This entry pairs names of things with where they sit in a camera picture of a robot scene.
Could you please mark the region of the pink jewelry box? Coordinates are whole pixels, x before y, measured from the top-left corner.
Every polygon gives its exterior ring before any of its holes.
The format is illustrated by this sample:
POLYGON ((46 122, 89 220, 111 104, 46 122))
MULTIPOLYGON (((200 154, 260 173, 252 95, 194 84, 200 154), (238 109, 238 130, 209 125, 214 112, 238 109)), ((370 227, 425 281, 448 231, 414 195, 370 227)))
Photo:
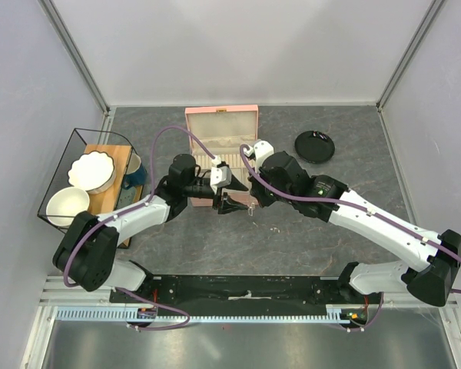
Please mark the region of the pink jewelry box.
MULTIPOLYGON (((258 106, 227 105, 190 107, 185 109, 187 130, 192 132, 213 155, 225 161, 238 181, 250 188, 248 171, 240 157, 242 144, 257 141, 258 106)), ((191 154, 201 167, 202 174, 210 170, 211 158, 192 138, 189 138, 191 154)), ((254 209, 257 201, 248 192, 225 190, 230 197, 254 209)))

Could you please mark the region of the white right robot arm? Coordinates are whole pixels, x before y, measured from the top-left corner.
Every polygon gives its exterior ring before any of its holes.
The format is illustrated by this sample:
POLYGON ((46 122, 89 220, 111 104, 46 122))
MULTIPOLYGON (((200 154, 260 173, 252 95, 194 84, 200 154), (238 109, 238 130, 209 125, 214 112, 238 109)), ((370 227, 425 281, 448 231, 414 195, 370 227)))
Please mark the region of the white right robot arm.
POLYGON ((396 256, 395 262, 383 264, 350 262, 336 285, 342 301, 408 292, 425 304, 446 305, 461 265, 459 233, 410 224, 334 178, 308 175, 285 151, 242 145, 240 156, 250 175, 250 193, 262 208, 287 203, 305 217, 346 228, 396 256))

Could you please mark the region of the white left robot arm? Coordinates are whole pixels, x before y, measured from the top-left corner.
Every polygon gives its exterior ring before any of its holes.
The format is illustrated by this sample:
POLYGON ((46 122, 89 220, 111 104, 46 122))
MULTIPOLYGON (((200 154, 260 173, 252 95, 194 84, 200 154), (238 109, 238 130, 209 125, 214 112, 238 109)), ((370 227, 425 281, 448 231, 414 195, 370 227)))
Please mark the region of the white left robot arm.
POLYGON ((247 190, 226 162, 215 159, 210 171, 199 175, 193 156, 178 155, 146 198, 107 214, 77 214, 53 264, 62 271, 68 288, 81 287, 87 292, 121 288, 136 302, 145 302, 154 290, 150 274, 133 261, 117 259, 118 247, 134 235, 176 218, 191 198, 210 199, 218 214, 245 210, 247 206, 228 192, 247 190))

